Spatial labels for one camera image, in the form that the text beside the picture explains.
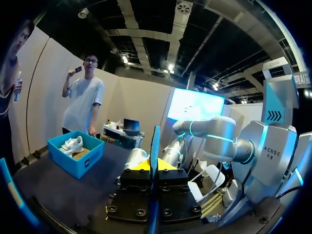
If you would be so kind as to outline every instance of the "phone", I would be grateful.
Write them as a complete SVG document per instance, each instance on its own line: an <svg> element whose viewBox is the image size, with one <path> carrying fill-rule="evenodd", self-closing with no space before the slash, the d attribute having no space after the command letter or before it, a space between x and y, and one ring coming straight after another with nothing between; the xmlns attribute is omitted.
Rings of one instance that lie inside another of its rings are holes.
<svg viewBox="0 0 312 234"><path fill-rule="evenodd" d="M81 72L81 71L82 71L82 67L81 67L81 66L80 66L80 67L75 68L75 72L76 72L76 73Z"/></svg>

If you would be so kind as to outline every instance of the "laptop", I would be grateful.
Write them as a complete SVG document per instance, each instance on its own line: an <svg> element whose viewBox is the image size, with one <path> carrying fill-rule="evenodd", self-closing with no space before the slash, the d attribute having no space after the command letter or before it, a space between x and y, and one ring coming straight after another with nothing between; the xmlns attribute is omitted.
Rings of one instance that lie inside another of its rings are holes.
<svg viewBox="0 0 312 234"><path fill-rule="evenodd" d="M123 119L123 131L132 137L140 135L140 123L136 120L131 120L124 118Z"/></svg>

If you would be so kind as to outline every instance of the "yellow object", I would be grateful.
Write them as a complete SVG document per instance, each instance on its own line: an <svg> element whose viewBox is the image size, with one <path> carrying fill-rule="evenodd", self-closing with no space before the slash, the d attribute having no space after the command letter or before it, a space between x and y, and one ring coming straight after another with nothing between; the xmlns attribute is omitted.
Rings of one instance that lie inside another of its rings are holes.
<svg viewBox="0 0 312 234"><path fill-rule="evenodd" d="M107 206L105 206L105 210L106 210L106 213L107 213ZM108 216L106 216L105 220L108 219Z"/></svg>
<svg viewBox="0 0 312 234"><path fill-rule="evenodd" d="M158 158L158 170L159 171L163 171L164 169L168 169L168 170L177 170L176 167L168 164L167 162L165 162L164 160L162 160L161 158ZM132 170L141 170L141 169L144 169L146 171L149 171L150 170L150 161L149 159L142 162L141 164L137 165L136 167L132 168Z"/></svg>
<svg viewBox="0 0 312 234"><path fill-rule="evenodd" d="M212 212L217 205L222 202L222 194L217 193L211 199L209 199L205 204L201 206L201 218L206 217L210 212Z"/></svg>

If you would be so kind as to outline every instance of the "ceiling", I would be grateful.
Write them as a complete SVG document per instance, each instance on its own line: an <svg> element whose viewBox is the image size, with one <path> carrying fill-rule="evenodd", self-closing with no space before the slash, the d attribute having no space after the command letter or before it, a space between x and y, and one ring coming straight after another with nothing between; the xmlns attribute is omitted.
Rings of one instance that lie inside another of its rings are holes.
<svg viewBox="0 0 312 234"><path fill-rule="evenodd" d="M93 49L120 66L126 57L126 66L184 84L193 72L197 90L227 103L263 100L265 61L285 56L297 71L283 34L253 0L64 0L38 27L74 54Z"/></svg>

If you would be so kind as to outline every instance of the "black tabletop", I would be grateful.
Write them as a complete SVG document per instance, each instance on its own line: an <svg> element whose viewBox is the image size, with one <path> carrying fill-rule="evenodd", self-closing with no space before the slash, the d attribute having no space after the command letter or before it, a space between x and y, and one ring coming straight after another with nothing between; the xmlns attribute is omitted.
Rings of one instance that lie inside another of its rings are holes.
<svg viewBox="0 0 312 234"><path fill-rule="evenodd" d="M55 218L71 227L85 225L87 215L97 215L117 186L130 150L105 143L103 157L81 179L55 164L48 152L38 161L19 170L14 182L25 199L35 196Z"/></svg>

